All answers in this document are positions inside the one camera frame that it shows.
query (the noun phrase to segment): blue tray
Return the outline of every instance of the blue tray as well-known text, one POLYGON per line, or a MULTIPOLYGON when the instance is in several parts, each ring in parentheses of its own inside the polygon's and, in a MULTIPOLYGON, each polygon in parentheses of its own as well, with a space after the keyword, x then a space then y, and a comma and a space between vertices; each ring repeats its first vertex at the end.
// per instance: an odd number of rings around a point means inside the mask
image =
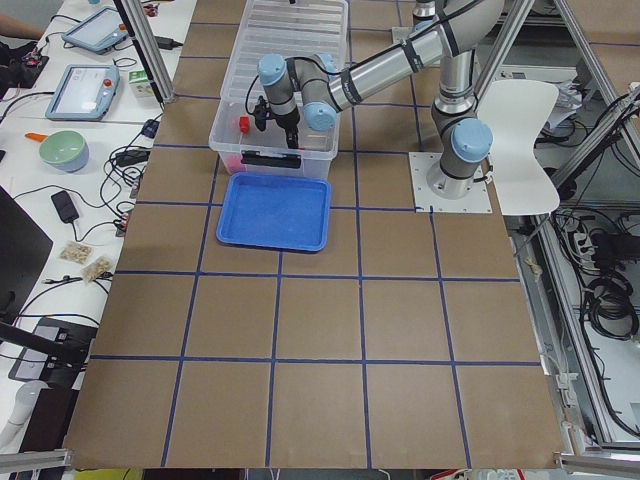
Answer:
POLYGON ((216 236, 224 243, 317 252, 327 243, 331 184, 318 179, 236 173, 216 236))

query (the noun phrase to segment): small plastic packet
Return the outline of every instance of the small plastic packet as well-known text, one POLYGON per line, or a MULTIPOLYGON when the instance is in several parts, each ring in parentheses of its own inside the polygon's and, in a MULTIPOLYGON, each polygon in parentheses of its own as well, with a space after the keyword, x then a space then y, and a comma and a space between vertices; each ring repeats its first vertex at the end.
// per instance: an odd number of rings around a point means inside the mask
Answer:
POLYGON ((101 255, 81 270, 82 279, 87 283, 93 282, 100 275, 111 270, 112 267, 113 262, 101 255))
POLYGON ((64 250, 60 252, 60 258, 84 265, 92 253, 93 248, 87 245, 82 245, 78 242, 67 242, 64 250))

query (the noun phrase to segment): green bowl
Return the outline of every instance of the green bowl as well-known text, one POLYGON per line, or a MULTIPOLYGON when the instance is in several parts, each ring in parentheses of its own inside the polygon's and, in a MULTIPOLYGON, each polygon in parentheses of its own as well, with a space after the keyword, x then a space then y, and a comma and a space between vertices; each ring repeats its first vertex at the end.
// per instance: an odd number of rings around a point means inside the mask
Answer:
POLYGON ((49 135, 40 145, 40 156, 45 163, 64 172, 75 172, 87 164, 89 147, 84 137, 73 130, 62 130, 49 135))

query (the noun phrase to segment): blue joint cap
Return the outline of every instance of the blue joint cap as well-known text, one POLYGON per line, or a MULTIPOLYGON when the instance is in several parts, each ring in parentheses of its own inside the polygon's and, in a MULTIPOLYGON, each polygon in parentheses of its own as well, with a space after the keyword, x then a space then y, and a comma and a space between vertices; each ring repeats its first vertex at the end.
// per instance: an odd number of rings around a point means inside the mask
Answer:
POLYGON ((465 118, 451 133, 455 154, 467 163, 479 163, 489 154, 493 134, 489 126, 477 118, 465 118))
POLYGON ((421 22, 418 22, 413 27, 413 31, 417 32, 418 30, 424 30, 425 28, 430 27, 432 23, 433 20, 423 20, 421 22))
POLYGON ((338 114, 333 107, 325 102, 307 103, 303 109, 304 119, 311 130, 326 132, 336 124, 338 114))
POLYGON ((282 55, 269 53, 258 62, 258 75, 260 83, 269 87, 277 83, 287 71, 287 62, 282 55))
POLYGON ((336 64, 333 62, 333 57, 329 53, 317 53, 316 54, 322 63, 324 64, 324 69, 327 72, 338 73, 338 69, 336 68, 336 64))

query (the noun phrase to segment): red object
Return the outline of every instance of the red object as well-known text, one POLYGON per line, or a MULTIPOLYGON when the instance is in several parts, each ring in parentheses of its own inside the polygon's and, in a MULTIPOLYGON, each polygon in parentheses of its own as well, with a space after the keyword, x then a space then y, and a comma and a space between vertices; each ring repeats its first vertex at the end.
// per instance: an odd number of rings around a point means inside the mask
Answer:
POLYGON ((251 127, 251 124, 249 123, 249 117, 240 117, 238 126, 240 127, 240 131, 242 133, 249 133, 249 128, 251 127))

